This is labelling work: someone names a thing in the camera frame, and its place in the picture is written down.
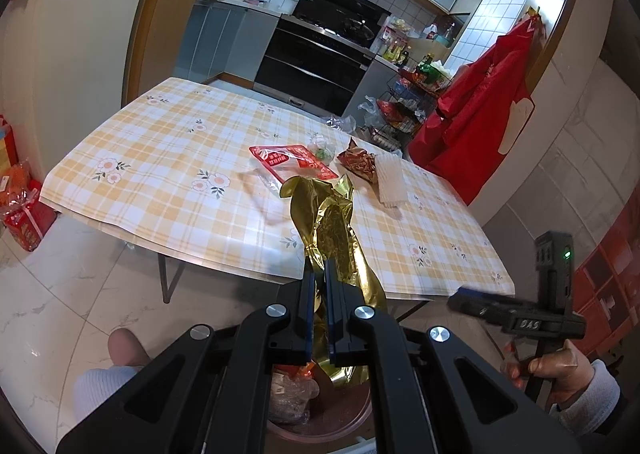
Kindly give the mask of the grey sleeve right forearm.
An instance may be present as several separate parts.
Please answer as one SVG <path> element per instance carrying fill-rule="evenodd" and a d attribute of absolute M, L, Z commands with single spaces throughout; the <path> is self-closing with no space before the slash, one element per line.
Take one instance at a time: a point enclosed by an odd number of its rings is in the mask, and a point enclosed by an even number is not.
<path fill-rule="evenodd" d="M 594 368 L 592 381 L 579 398 L 568 408 L 554 404 L 550 411 L 550 416 L 576 437 L 604 436 L 614 427 L 628 403 L 605 362 L 594 360 L 591 366 Z"/>

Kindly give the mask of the person's right hand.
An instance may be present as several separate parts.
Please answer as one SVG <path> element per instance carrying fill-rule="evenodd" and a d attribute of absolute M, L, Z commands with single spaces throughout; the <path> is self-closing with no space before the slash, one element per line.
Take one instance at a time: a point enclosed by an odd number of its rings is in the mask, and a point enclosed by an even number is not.
<path fill-rule="evenodd" d="M 552 382 L 548 404 L 558 404 L 568 408 L 587 390 L 596 370 L 574 344 L 567 340 L 563 347 L 555 352 L 546 353 L 539 358 L 520 360 L 516 344 L 510 341 L 504 347 L 504 362 L 501 370 L 512 384 L 525 389 L 526 382 L 533 377 Z"/>

